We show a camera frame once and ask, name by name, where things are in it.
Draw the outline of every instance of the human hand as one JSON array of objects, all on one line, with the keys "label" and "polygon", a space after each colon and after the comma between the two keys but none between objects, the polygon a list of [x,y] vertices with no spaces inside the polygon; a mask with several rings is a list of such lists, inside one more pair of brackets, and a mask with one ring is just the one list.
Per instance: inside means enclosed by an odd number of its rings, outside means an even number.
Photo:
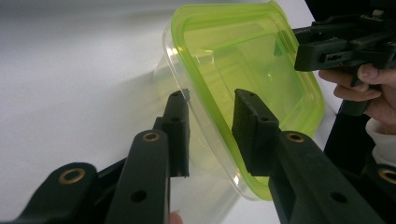
[{"label": "human hand", "polygon": [[178,212],[172,212],[169,215],[170,224],[183,224],[183,220]]},{"label": "human hand", "polygon": [[[364,64],[358,71],[363,84],[350,87],[352,76],[339,70],[320,70],[319,76],[337,84],[334,95],[349,101],[370,101],[365,114],[382,123],[381,133],[396,134],[396,68],[376,69]],[[379,85],[380,91],[369,89]]]}]

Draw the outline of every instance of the mounting hole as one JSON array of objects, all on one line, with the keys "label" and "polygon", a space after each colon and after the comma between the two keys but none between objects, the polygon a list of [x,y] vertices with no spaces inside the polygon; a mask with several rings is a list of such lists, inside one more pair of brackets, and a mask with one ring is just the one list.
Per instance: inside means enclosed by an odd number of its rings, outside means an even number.
[{"label": "mounting hole", "polygon": [[347,197],[342,193],[332,192],[330,193],[330,197],[338,203],[347,203]]},{"label": "mounting hole", "polygon": [[328,60],[329,60],[329,61],[337,61],[337,60],[340,60],[340,59],[342,59],[342,58],[343,58],[342,55],[333,55],[333,56],[330,57]]},{"label": "mounting hole", "polygon": [[146,200],[148,194],[144,190],[138,190],[131,194],[131,201],[133,203],[141,203]]},{"label": "mounting hole", "polygon": [[396,172],[388,169],[378,170],[379,175],[389,183],[396,184]]},{"label": "mounting hole", "polygon": [[296,142],[296,143],[302,143],[304,141],[304,137],[298,133],[289,133],[286,137],[290,141]]},{"label": "mounting hole", "polygon": [[160,139],[160,135],[158,133],[146,133],[143,135],[143,140],[146,142],[155,142]]},{"label": "mounting hole", "polygon": [[82,168],[73,168],[70,170],[64,171],[59,176],[59,183],[69,185],[77,183],[80,179],[82,179],[85,175],[85,170]]}]

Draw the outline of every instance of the transparent plastic container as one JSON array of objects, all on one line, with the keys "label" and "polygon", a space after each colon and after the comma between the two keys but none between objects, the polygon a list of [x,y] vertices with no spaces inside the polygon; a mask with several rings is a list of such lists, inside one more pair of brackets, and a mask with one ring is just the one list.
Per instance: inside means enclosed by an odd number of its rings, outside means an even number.
[{"label": "transparent plastic container", "polygon": [[190,106],[191,161],[225,172],[250,200],[271,200],[268,177],[246,170],[233,134],[235,89],[253,91],[282,131],[312,136],[324,100],[312,73],[293,68],[298,42],[275,2],[180,7],[163,32],[164,57],[154,71],[161,98],[182,90]]}]

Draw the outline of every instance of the lime green lid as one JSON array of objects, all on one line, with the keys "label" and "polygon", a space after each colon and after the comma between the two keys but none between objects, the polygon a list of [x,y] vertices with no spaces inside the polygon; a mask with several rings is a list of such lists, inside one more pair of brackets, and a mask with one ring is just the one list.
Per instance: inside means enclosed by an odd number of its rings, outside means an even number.
[{"label": "lime green lid", "polygon": [[[236,164],[224,169],[237,172],[259,198],[271,200],[268,178],[247,172],[233,138],[235,89],[258,94],[283,131],[312,136],[324,115],[315,77],[293,68],[298,42],[283,11],[275,2],[188,5],[176,11],[170,29],[174,46],[168,48],[168,56],[177,55],[192,83],[192,87],[183,86],[184,81],[178,80],[180,88],[197,95],[203,109],[194,110],[192,105],[192,112],[198,122],[209,118],[213,124],[202,125],[203,133],[216,129]],[[180,79],[172,64],[175,61],[168,62]],[[219,155],[217,148],[212,150]]]}]

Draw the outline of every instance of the white background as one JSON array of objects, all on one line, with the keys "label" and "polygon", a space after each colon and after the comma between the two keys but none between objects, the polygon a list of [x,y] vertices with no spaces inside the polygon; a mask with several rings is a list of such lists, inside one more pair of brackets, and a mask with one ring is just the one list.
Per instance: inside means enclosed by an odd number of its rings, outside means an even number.
[{"label": "white background", "polygon": [[[213,1],[0,2],[0,221],[17,217],[48,174],[73,161],[102,170],[124,158],[163,107],[152,73],[176,8]],[[278,0],[293,28],[313,20],[304,0]],[[339,100],[315,141],[323,147]],[[185,223],[278,223],[273,203],[239,197],[228,180],[191,168],[172,179]]]}]

